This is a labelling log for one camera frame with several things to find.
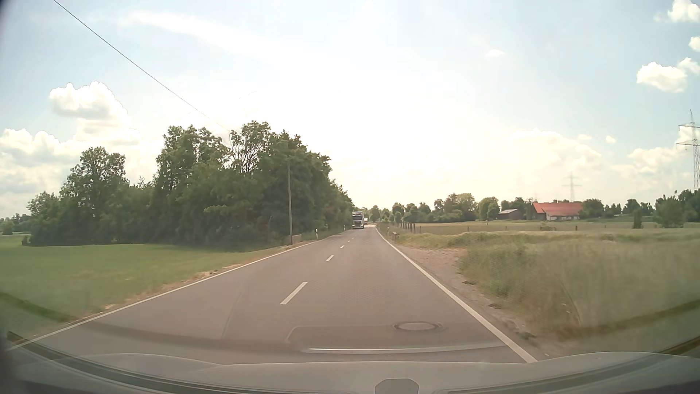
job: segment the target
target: sky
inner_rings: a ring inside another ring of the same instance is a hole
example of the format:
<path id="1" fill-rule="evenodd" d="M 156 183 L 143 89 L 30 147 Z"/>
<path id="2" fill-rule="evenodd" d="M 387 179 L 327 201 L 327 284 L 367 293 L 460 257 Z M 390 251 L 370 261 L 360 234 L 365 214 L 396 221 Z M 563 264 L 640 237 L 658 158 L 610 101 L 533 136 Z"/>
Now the sky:
<path id="1" fill-rule="evenodd" d="M 152 178 L 170 125 L 267 121 L 357 206 L 449 193 L 653 202 L 693 187 L 700 7 L 629 1 L 51 0 L 0 10 L 0 217 L 80 152 Z"/>

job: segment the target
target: house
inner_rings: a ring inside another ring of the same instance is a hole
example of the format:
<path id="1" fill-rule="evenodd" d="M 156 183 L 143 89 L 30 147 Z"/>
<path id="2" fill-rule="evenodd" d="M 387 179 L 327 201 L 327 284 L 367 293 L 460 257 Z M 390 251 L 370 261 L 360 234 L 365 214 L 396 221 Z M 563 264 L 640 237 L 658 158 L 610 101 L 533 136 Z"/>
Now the house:
<path id="1" fill-rule="evenodd" d="M 512 210 L 502 210 L 496 216 L 498 220 L 523 220 L 523 212 L 517 208 Z"/>
<path id="2" fill-rule="evenodd" d="M 578 220 L 581 203 L 532 203 L 535 220 Z"/>

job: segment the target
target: red roof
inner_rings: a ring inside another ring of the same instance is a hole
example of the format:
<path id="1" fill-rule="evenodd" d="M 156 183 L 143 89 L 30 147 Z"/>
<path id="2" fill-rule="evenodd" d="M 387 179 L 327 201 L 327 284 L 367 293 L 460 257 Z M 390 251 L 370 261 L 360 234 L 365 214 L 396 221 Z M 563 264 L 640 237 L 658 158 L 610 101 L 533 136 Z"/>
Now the red roof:
<path id="1" fill-rule="evenodd" d="M 532 203 L 537 213 L 547 213 L 549 216 L 578 216 L 583 209 L 581 203 Z"/>

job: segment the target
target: field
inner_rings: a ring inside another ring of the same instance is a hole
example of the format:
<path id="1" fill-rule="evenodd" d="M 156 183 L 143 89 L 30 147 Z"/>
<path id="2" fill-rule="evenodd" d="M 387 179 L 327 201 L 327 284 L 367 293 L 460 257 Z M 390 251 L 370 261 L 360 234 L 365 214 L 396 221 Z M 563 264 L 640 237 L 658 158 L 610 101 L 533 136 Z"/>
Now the field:
<path id="1" fill-rule="evenodd" d="M 603 228 L 438 235 L 424 226 L 399 230 L 398 243 L 461 250 L 465 283 L 574 353 L 660 351 L 699 336 L 700 229 L 591 224 Z"/>
<path id="2" fill-rule="evenodd" d="M 645 218 L 643 230 L 653 230 L 657 224 Z M 688 229 L 700 229 L 700 223 L 686 223 Z M 416 223 L 416 232 L 440 235 L 461 234 L 467 231 L 617 231 L 631 229 L 631 222 L 620 220 L 601 220 L 599 222 L 570 221 L 570 222 L 535 222 L 525 220 L 493 220 L 490 222 L 461 222 L 461 223 Z"/>
<path id="3" fill-rule="evenodd" d="M 239 253 L 142 244 L 23 247 L 22 237 L 0 236 L 0 325 L 25 337 L 284 248 Z"/>

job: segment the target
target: white truck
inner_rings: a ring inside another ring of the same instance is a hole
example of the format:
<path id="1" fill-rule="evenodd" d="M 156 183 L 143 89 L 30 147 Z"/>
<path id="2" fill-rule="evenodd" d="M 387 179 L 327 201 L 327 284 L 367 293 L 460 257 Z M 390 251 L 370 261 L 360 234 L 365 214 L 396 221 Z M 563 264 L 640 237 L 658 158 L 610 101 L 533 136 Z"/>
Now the white truck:
<path id="1" fill-rule="evenodd" d="M 352 212 L 352 228 L 353 229 L 364 229 L 365 228 L 365 214 L 360 212 Z"/>

